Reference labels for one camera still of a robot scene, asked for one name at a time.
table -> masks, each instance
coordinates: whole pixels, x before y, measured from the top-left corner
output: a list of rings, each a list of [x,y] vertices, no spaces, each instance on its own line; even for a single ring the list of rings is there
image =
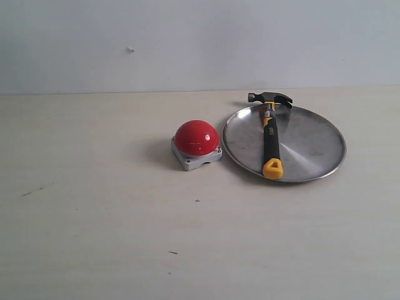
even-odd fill
[[[0,97],[0,298],[399,299],[400,86],[278,91],[343,133],[331,176],[183,171],[249,91]]]

claw hammer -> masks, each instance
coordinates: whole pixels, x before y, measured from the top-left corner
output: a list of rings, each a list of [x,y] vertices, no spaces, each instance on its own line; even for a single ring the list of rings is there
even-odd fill
[[[283,176],[283,166],[279,153],[278,126],[275,118],[275,103],[292,108],[293,100],[278,92],[262,94],[249,93],[249,102],[260,101],[264,104],[264,159],[262,174],[268,179],[279,179]]]

yellow handle end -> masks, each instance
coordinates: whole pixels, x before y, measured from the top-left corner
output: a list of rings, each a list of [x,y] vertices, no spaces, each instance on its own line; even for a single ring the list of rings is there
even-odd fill
[[[265,178],[279,179],[283,176],[282,161],[278,158],[271,158],[262,168]]]

red button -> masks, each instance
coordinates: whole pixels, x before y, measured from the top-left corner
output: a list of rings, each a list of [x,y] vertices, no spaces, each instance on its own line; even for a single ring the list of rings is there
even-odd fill
[[[219,145],[217,131],[207,122],[192,120],[178,128],[174,142],[176,147],[188,155],[205,155]]]

